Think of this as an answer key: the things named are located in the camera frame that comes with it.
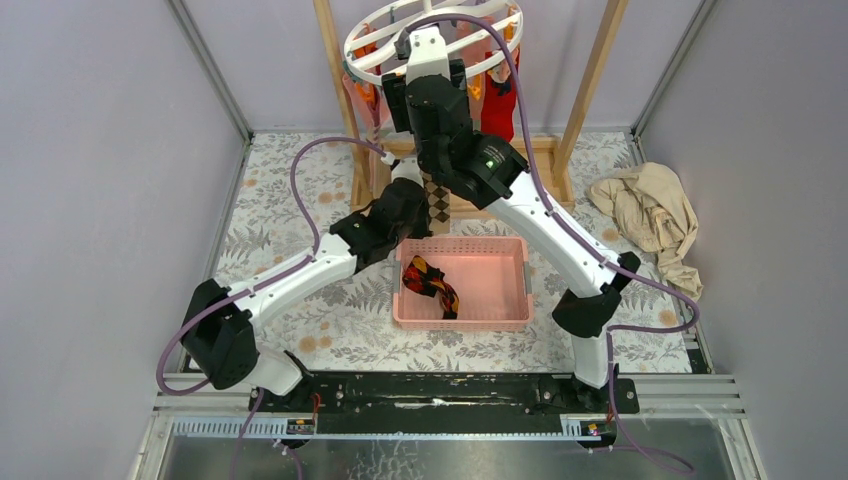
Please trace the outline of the beige brown argyle sock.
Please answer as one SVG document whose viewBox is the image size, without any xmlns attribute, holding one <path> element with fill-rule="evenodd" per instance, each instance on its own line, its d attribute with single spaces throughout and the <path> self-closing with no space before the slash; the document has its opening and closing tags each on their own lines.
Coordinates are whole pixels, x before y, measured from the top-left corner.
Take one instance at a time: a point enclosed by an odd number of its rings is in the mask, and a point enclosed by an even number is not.
<svg viewBox="0 0 848 480">
<path fill-rule="evenodd" d="M 437 185 L 429 174 L 422 174 L 428 201 L 428 228 L 433 235 L 445 235 L 451 226 L 450 191 Z"/>
</svg>

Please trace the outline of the black red yellow argyle sock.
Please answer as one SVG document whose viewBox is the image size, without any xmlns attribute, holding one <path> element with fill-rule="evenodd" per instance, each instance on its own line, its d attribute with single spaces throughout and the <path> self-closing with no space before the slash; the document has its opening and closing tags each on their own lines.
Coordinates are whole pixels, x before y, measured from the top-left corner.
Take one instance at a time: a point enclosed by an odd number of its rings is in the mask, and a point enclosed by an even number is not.
<svg viewBox="0 0 848 480">
<path fill-rule="evenodd" d="M 415 255 L 403 270 L 403 285 L 422 296 L 436 298 L 443 310 L 443 319 L 458 318 L 460 298 L 456 290 L 445 280 L 445 274 L 439 268 L 429 264 L 423 257 Z"/>
</svg>

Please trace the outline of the pink sock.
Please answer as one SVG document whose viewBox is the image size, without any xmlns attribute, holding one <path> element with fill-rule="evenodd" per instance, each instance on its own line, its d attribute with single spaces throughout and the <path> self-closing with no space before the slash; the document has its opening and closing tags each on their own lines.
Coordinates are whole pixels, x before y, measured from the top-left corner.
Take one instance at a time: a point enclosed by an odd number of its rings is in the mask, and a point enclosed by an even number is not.
<svg viewBox="0 0 848 480">
<path fill-rule="evenodd" d="M 366 133 L 376 138 L 384 117 L 382 98 L 378 89 L 370 83 L 357 82 L 347 73 L 342 76 L 342 82 Z"/>
</svg>

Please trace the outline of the pink plastic basket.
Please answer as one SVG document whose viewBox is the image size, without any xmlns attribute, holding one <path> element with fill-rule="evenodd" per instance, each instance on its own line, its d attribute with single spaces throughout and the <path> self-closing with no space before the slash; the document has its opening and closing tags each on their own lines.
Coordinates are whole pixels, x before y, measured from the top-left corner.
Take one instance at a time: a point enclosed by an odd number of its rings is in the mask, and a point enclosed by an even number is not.
<svg viewBox="0 0 848 480">
<path fill-rule="evenodd" d="M 414 257 L 444 273 L 458 293 L 455 319 L 445 319 L 438 296 L 403 284 Z M 520 331 L 534 318 L 526 242 L 519 237 L 437 236 L 408 239 L 395 253 L 393 318 L 406 330 Z"/>
</svg>

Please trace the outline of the wooden hanger stand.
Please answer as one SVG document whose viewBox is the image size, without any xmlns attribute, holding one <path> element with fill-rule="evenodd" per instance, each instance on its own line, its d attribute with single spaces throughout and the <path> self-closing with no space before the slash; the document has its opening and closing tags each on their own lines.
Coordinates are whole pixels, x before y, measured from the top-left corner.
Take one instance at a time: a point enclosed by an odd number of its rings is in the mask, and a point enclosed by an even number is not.
<svg viewBox="0 0 848 480">
<path fill-rule="evenodd" d="M 424 2 L 415 16 L 339 42 L 329 4 L 314 8 L 354 154 L 354 207 L 406 196 L 439 222 L 501 208 L 566 216 L 567 164 L 625 10 L 607 4 L 561 141 L 544 158 L 524 138 L 521 10 L 508 1 Z"/>
</svg>

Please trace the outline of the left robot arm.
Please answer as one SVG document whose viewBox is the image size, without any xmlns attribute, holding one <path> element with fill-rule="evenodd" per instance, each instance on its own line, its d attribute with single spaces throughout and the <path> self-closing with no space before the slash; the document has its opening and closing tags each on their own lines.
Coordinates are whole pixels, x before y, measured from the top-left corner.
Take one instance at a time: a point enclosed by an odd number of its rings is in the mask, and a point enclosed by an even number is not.
<svg viewBox="0 0 848 480">
<path fill-rule="evenodd" d="M 304 367 L 291 354 L 260 349 L 258 334 L 309 295 L 387 259 L 403 240 L 427 236 L 428 225 L 423 180 L 395 178 L 367 210 L 333 224 L 315 249 L 230 286 L 213 279 L 199 285 L 179 341 L 205 384 L 216 390 L 263 388 L 285 410 L 299 410 L 310 397 Z"/>
</svg>

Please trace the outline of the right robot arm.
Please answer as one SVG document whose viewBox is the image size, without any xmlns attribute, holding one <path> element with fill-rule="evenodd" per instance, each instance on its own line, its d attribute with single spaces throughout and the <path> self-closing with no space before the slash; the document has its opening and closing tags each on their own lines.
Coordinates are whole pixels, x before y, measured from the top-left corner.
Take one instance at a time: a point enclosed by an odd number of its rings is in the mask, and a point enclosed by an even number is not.
<svg viewBox="0 0 848 480">
<path fill-rule="evenodd" d="M 609 323 L 640 261 L 598 243 L 557 204 L 528 153 L 473 128 L 464 65 L 453 60 L 448 67 L 448 75 L 381 78 L 395 128 L 412 133 L 416 147 L 413 160 L 392 162 L 392 181 L 428 175 L 505 222 L 554 266 L 567 286 L 553 318 L 572 337 L 573 396 L 583 410 L 597 412 L 614 393 Z"/>
</svg>

